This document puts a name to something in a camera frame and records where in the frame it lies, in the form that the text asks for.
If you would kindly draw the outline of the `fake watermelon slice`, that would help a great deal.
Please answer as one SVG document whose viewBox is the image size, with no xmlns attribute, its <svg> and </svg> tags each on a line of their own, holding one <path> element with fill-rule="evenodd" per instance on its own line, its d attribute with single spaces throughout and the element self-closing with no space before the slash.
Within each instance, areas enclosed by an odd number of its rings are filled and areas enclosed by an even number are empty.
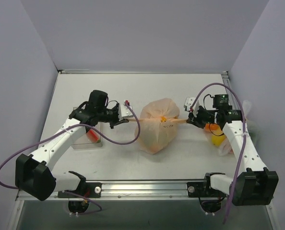
<svg viewBox="0 0 285 230">
<path fill-rule="evenodd" d="M 87 133 L 86 136 L 88 137 L 88 139 L 92 142 L 92 143 L 99 143 L 101 142 L 100 137 L 98 136 L 98 134 L 96 132 L 94 132 L 92 129 L 90 129 Z"/>
</svg>

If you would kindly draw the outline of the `orange plastic shopping bag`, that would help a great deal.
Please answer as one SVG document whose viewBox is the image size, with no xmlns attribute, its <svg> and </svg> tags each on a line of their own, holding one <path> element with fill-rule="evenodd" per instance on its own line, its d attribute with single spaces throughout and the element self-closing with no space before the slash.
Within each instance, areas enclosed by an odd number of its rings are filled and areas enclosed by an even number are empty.
<svg viewBox="0 0 285 230">
<path fill-rule="evenodd" d="M 179 124 L 186 123 L 186 119 L 179 118 L 179 115 L 180 109 L 170 98 L 156 100 L 143 107 L 137 139 L 140 149 L 156 154 L 166 148 L 177 136 Z"/>
</svg>

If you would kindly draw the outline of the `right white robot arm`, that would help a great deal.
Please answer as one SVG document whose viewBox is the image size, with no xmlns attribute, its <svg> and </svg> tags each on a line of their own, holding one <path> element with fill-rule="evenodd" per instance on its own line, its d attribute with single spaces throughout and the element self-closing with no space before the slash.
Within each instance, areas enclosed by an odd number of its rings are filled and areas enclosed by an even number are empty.
<svg viewBox="0 0 285 230">
<path fill-rule="evenodd" d="M 202 191 L 213 196 L 218 191 L 229 196 L 235 206 L 264 206 L 270 204 L 279 177 L 270 171 L 257 153 L 248 133 L 241 110 L 234 110 L 227 94 L 213 97 L 213 109 L 206 110 L 194 97 L 184 103 L 189 113 L 187 123 L 199 128 L 206 124 L 219 125 L 237 159 L 236 176 L 224 173 L 208 173 L 202 183 Z"/>
</svg>

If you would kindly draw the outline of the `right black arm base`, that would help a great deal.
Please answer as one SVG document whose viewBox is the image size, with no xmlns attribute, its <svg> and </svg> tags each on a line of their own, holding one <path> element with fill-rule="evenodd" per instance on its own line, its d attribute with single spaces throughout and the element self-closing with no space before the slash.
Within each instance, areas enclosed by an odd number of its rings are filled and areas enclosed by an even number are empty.
<svg viewBox="0 0 285 230">
<path fill-rule="evenodd" d="M 189 198 L 197 198 L 205 215 L 214 216 L 223 207 L 227 195 L 205 185 L 204 182 L 187 182 L 187 193 Z"/>
</svg>

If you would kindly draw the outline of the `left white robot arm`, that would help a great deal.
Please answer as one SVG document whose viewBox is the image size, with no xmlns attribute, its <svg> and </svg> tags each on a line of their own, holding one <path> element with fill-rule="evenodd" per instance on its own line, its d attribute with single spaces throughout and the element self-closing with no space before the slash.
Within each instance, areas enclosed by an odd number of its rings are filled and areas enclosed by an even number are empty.
<svg viewBox="0 0 285 230">
<path fill-rule="evenodd" d="M 113 108 L 107 105 L 106 92 L 92 91 L 88 101 L 70 113 L 54 136 L 29 155 L 21 154 L 16 159 L 15 185 L 40 201 L 60 191 L 69 191 L 75 197 L 83 196 L 87 189 L 83 175 L 75 171 L 58 175 L 52 170 L 71 145 L 98 123 L 108 123 L 113 128 L 128 122 L 125 118 L 130 113 L 128 101 L 117 103 Z"/>
</svg>

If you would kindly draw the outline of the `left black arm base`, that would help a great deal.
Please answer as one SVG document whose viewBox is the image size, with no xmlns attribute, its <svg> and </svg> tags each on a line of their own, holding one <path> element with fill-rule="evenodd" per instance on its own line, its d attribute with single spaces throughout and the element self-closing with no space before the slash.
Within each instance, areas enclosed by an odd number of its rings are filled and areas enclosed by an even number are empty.
<svg viewBox="0 0 285 230">
<path fill-rule="evenodd" d="M 101 182 L 86 182 L 75 191 L 58 192 L 58 198 L 68 199 L 66 209 L 70 215 L 80 216 L 98 213 L 103 210 L 102 206 L 93 199 L 100 198 L 102 192 Z"/>
</svg>

